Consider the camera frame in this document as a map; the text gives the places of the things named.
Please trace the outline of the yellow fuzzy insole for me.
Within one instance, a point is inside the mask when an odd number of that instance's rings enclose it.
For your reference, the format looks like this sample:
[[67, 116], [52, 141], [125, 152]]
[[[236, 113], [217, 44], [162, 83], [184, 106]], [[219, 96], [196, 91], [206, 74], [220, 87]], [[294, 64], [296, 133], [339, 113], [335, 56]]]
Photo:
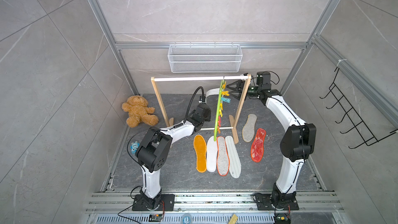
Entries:
[[197, 157], [197, 170], [200, 173], [204, 173], [207, 170], [206, 167], [206, 142], [201, 135], [196, 135], [193, 141], [194, 150]]

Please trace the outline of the white foam insole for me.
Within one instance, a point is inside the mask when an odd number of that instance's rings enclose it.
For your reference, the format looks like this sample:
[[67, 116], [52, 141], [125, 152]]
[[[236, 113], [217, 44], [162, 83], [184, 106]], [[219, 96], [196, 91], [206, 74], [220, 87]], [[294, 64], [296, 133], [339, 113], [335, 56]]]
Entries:
[[217, 155], [218, 155], [218, 145], [214, 140], [214, 136], [211, 136], [206, 145], [206, 168], [207, 171], [212, 173], [216, 171], [217, 168]]

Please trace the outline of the grey felt yellow-edged insole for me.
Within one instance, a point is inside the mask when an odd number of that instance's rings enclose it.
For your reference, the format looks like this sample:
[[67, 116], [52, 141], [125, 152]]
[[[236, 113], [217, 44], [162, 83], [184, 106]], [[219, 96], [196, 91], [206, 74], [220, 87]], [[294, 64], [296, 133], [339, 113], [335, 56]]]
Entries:
[[252, 141], [255, 135], [255, 125], [257, 121], [257, 116], [255, 114], [249, 114], [247, 117], [247, 121], [242, 129], [242, 137], [246, 143]]

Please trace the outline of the grey felt orange-edged insole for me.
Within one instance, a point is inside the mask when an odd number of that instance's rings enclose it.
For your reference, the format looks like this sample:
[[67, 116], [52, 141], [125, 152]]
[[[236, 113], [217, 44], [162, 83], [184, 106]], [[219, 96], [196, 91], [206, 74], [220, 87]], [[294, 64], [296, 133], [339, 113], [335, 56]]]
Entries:
[[220, 176], [226, 176], [229, 172], [229, 156], [224, 137], [217, 137], [218, 156], [217, 156], [217, 170]]

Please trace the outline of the grey striped insole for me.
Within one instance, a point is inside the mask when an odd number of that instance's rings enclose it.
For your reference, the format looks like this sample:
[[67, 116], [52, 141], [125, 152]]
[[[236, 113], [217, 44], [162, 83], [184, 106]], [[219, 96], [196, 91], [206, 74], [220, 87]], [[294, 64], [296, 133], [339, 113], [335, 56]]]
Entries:
[[226, 136], [226, 146], [229, 156], [229, 172], [233, 178], [239, 178], [241, 174], [241, 162], [232, 136]]
[[209, 96], [212, 96], [212, 95], [218, 96], [218, 95], [219, 95], [219, 91], [220, 91], [219, 88], [214, 88], [214, 89], [208, 90], [208, 91], [205, 93], [205, 99], [207, 99]]

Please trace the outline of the red orange-edged insole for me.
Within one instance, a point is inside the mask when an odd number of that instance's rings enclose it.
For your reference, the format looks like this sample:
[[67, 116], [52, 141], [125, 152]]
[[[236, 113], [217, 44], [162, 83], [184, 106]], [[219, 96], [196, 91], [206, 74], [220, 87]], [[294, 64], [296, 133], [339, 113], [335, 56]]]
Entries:
[[264, 155], [264, 140], [266, 137], [266, 131], [262, 128], [258, 128], [255, 139], [251, 145], [251, 159], [254, 162], [260, 162]]

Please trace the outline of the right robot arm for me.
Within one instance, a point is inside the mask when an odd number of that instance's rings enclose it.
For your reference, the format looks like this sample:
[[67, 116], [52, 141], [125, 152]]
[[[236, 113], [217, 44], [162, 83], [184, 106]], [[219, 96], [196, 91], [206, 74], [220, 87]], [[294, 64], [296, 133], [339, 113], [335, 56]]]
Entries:
[[280, 142], [280, 151], [284, 158], [279, 177], [273, 185], [269, 199], [264, 194], [254, 194], [258, 208], [265, 207], [269, 202], [275, 210], [298, 210], [296, 184], [302, 166], [314, 152], [316, 127], [294, 113], [281, 93], [272, 89], [272, 82], [271, 71], [263, 71], [257, 73], [256, 83], [249, 85], [247, 90], [243, 80], [237, 80], [227, 85], [227, 88], [235, 98], [244, 95], [260, 100], [277, 117], [285, 130]]

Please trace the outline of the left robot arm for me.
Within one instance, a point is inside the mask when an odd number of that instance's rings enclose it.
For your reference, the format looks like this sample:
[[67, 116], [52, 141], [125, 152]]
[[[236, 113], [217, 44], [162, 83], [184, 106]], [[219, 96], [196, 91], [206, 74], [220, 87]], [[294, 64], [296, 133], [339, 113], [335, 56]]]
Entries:
[[135, 153], [134, 161], [143, 173], [143, 186], [138, 199], [150, 211], [161, 203], [160, 169], [164, 166], [171, 145], [201, 130], [204, 122], [210, 121], [211, 110], [206, 104], [202, 86], [193, 93], [182, 122], [168, 128], [149, 128]]

